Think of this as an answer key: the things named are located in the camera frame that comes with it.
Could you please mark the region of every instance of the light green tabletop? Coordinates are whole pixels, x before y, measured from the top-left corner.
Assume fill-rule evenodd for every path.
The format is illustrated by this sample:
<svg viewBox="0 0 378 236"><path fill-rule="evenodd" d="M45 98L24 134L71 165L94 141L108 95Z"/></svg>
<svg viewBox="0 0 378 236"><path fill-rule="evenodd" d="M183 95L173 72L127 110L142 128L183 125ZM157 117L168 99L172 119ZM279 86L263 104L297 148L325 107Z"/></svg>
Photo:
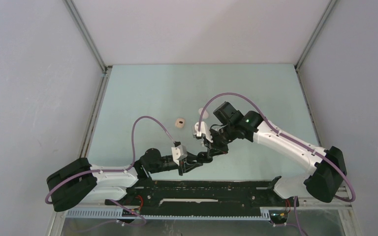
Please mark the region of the light green tabletop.
<svg viewBox="0 0 378 236"><path fill-rule="evenodd" d="M112 69L88 158L102 166L131 163L131 128L140 116L152 116L191 153L206 149L192 137L198 109L218 93L236 92L255 102L278 127L317 144L311 119L292 64L116 65ZM245 114L254 108L235 96L216 99L207 108L209 126L220 124L212 112L230 102ZM175 127L184 118L184 128ZM138 159L149 148L171 155L172 142L152 120L143 119L135 130ZM169 171L153 179L260 180L294 176L304 171L281 154L247 140L229 144L227 155L184 174Z"/></svg>

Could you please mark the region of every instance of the metal frame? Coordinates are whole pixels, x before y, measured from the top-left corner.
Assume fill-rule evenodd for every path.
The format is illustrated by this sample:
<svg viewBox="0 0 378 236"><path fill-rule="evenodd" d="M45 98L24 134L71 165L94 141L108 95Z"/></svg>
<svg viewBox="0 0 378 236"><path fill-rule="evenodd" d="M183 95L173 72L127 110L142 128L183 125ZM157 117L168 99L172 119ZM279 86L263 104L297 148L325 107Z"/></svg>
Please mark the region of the metal frame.
<svg viewBox="0 0 378 236"><path fill-rule="evenodd" d="M102 79L98 87L97 96L95 99L95 103L93 105L92 113L90 115L90 119L88 122L88 127L86 129L83 142L82 142L82 148L79 153L80 157L87 157L89 147L92 142L92 137L95 130L95 125L98 119L98 115L100 112L101 104L105 95L105 91L107 88L107 84L109 81L109 77L112 71L112 67L107 67L105 63L102 60L101 55L99 54L95 43L93 42L88 30L86 29L86 26L80 17L79 12L77 11L77 8L73 2L73 0L63 0L66 4L66 7L68 11L70 12L76 26L78 27L80 33L83 36L83 39L85 40L86 44L88 45L89 49L91 50L93 56L97 60L97 63L99 64L101 70L103 71ZM315 136L318 140L318 143L321 145L321 141L319 138L319 135L317 133L317 128L314 122L313 113L311 111L311 108L308 104L308 100L306 98L306 92L304 90L303 84L301 82L301 77L299 73L299 69L303 65L310 49L314 45L316 39L320 35L321 31L323 30L323 27L328 19L328 17L331 15L334 7L336 6L337 2L339 0L330 0L324 14L322 15L320 21L318 22L313 34L311 35L306 47L304 48L298 62L295 64L298 81L300 84L300 87L302 89L302 93L304 96L304 100L306 102L306 105L308 107L308 111L310 114L310 118L312 121L312 124L314 126ZM346 197L349 196L349 191L346 187L342 187L337 192L337 195ZM352 206L350 203L345 203L339 200L333 200L331 203L322 203L314 198L303 198L300 197L299 201L301 203L301 206L298 207L298 210L313 210L313 209L336 209L338 210L343 230L345 233L345 236L362 236L358 222L355 218L354 211L352 209ZM116 206L105 206L104 202L96 202L94 204L79 204L77 207L87 207L87 208L94 208L94 209L107 209L107 208L116 208ZM283 207L262 207L262 210L284 210ZM68 211L65 212L53 212L53 215L51 217L51 221L47 230L47 236L60 236L62 234L64 221L66 219L66 215L68 214Z"/></svg>

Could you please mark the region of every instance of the white wall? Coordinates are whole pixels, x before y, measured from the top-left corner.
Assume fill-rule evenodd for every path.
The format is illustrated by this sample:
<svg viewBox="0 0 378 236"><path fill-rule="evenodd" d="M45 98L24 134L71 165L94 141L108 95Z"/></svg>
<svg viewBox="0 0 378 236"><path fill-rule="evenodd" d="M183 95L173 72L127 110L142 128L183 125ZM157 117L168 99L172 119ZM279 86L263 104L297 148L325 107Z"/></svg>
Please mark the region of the white wall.
<svg viewBox="0 0 378 236"><path fill-rule="evenodd" d="M301 75L322 142L344 152L363 233L378 235L378 1L340 1Z"/></svg>
<svg viewBox="0 0 378 236"><path fill-rule="evenodd" d="M61 0L0 0L0 236L44 235L101 71Z"/></svg>
<svg viewBox="0 0 378 236"><path fill-rule="evenodd" d="M296 63L329 0L75 0L105 63Z"/></svg>

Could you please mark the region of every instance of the gray wall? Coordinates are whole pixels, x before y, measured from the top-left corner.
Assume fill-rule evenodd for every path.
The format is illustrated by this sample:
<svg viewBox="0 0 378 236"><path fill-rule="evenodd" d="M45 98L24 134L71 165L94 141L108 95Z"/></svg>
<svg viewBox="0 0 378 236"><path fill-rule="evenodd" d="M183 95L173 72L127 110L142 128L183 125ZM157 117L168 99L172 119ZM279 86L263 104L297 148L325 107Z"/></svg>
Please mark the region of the gray wall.
<svg viewBox="0 0 378 236"><path fill-rule="evenodd" d="M340 1L300 73L323 144L344 151L362 231L378 235L378 1Z"/></svg>
<svg viewBox="0 0 378 236"><path fill-rule="evenodd" d="M46 178L77 158L100 75L62 0L0 0L0 236L45 234Z"/></svg>

